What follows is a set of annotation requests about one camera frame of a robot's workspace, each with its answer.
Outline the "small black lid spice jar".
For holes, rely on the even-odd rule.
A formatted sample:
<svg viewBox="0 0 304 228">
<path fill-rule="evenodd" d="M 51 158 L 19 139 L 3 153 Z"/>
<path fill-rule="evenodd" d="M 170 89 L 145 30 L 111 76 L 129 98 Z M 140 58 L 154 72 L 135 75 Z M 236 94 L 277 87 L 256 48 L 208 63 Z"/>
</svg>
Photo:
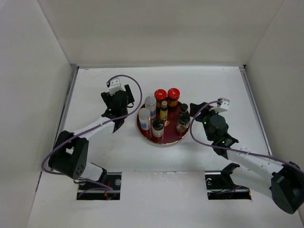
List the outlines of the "small black lid spice jar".
<svg viewBox="0 0 304 228">
<path fill-rule="evenodd" d="M 182 103 L 180 106 L 180 114 L 187 113 L 188 111 L 188 105 L 186 103 Z"/>
</svg>

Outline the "black cap brown spice bottle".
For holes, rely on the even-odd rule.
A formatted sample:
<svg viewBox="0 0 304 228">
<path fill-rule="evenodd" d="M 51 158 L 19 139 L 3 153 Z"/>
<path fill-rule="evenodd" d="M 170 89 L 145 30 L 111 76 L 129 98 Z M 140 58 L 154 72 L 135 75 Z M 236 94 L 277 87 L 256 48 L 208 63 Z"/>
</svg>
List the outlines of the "black cap brown spice bottle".
<svg viewBox="0 0 304 228">
<path fill-rule="evenodd" d="M 176 130 L 180 133 L 186 132 L 190 124 L 190 116 L 188 113 L 180 114 Z"/>
</svg>

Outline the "red lid sauce jar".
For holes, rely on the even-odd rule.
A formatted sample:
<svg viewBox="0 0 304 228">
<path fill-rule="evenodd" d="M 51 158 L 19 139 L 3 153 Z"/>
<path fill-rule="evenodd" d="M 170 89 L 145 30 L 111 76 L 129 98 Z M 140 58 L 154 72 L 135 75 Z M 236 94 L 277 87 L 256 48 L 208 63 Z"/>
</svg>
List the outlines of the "red lid sauce jar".
<svg viewBox="0 0 304 228">
<path fill-rule="evenodd" d="M 157 89 L 154 92 L 154 97 L 156 99 L 156 109 L 159 111 L 163 101 L 167 100 L 167 92 L 164 89 Z"/>
<path fill-rule="evenodd" d="M 170 108 L 175 108 L 178 104 L 180 97 L 180 91 L 177 88 L 170 88 L 167 93 L 168 106 Z"/>
</svg>

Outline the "silver lid spice jar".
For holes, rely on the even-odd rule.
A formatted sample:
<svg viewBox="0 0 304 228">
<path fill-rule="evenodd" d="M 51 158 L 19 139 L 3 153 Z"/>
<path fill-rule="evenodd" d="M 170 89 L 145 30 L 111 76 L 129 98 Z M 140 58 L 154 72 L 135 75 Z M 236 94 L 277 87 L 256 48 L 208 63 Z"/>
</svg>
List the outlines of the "silver lid spice jar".
<svg viewBox="0 0 304 228">
<path fill-rule="evenodd" d="M 150 110 L 148 108 L 141 108 L 138 112 L 140 127 L 142 130 L 147 131 L 151 128 Z"/>
</svg>

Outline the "silver lid blue label jar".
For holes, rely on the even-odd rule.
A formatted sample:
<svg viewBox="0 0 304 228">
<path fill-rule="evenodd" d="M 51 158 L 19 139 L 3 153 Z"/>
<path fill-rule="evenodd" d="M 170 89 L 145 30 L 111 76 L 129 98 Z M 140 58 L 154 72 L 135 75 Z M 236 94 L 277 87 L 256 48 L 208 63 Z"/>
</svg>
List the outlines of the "silver lid blue label jar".
<svg viewBox="0 0 304 228">
<path fill-rule="evenodd" d="M 150 118 L 154 119 L 156 117 L 156 98 L 154 96 L 147 96 L 144 105 L 150 111 Z"/>
</svg>

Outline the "tall yellow label bottle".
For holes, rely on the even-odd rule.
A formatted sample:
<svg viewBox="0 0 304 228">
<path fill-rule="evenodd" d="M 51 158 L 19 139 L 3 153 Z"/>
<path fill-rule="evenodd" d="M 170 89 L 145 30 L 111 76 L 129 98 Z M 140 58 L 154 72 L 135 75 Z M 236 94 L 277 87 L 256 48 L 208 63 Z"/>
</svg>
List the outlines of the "tall yellow label bottle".
<svg viewBox="0 0 304 228">
<path fill-rule="evenodd" d="M 161 109 L 160 109 L 160 118 L 163 121 L 167 120 L 167 116 L 168 116 L 168 107 L 167 107 L 168 103 L 167 101 L 162 101 L 161 103 Z"/>
</svg>

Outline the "black cap white powder bottle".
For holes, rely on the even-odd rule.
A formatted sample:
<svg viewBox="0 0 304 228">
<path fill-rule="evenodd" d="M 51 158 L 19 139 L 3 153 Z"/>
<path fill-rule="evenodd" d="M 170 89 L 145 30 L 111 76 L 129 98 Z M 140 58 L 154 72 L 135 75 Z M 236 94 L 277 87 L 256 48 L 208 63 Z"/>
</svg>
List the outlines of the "black cap white powder bottle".
<svg viewBox="0 0 304 228">
<path fill-rule="evenodd" d="M 160 138 L 164 134 L 164 121 L 161 118 L 156 118 L 152 122 L 152 134 L 156 138 Z"/>
</svg>

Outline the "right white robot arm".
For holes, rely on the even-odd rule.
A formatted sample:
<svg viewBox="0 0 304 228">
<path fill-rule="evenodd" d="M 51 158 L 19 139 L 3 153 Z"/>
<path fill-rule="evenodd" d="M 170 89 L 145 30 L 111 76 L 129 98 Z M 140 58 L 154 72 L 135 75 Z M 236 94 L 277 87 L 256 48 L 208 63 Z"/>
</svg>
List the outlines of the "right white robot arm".
<svg viewBox="0 0 304 228">
<path fill-rule="evenodd" d="M 226 188 L 247 187 L 269 197 L 284 212 L 294 214 L 304 203 L 304 172 L 293 162 L 251 152 L 228 134 L 221 112 L 229 109 L 229 100 L 190 104 L 193 121 L 202 123 L 213 151 L 231 161 L 221 171 L 220 182 Z"/>
</svg>

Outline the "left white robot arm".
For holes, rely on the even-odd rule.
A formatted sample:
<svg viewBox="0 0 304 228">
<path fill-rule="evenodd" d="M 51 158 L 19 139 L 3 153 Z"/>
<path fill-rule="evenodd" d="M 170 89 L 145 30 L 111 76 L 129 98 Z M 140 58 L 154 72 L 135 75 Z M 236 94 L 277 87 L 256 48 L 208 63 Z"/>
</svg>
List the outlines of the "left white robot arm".
<svg viewBox="0 0 304 228">
<path fill-rule="evenodd" d="M 48 159 L 49 168 L 66 175 L 73 180 L 89 178 L 95 189 L 102 189 L 106 185 L 103 169 L 87 162 L 89 144 L 97 139 L 102 140 L 105 135 L 115 133 L 128 116 L 128 108 L 133 107 L 135 99 L 130 86 L 126 84 L 111 88 L 101 93 L 106 104 L 106 111 L 101 117 L 75 132 L 62 131 L 55 143 L 54 152 Z"/>
</svg>

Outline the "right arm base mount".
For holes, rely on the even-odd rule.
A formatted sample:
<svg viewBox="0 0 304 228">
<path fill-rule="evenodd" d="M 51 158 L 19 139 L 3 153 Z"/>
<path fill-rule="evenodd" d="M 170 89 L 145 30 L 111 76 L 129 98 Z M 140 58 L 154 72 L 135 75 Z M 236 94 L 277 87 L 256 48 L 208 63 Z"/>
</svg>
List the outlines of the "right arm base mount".
<svg viewBox="0 0 304 228">
<path fill-rule="evenodd" d="M 250 189 L 232 181 L 231 174 L 239 167 L 231 163 L 221 171 L 205 172 L 208 200 L 251 200 Z"/>
</svg>

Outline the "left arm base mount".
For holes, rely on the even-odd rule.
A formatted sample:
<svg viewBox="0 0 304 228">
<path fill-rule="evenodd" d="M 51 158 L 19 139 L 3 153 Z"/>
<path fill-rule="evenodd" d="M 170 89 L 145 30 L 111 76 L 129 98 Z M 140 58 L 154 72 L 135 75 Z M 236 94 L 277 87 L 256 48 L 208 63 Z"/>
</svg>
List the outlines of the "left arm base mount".
<svg viewBox="0 0 304 228">
<path fill-rule="evenodd" d="M 77 200 L 120 200 L 121 172 L 107 172 L 106 169 L 103 169 L 99 180 L 80 178 L 74 183 L 78 185 Z"/>
</svg>

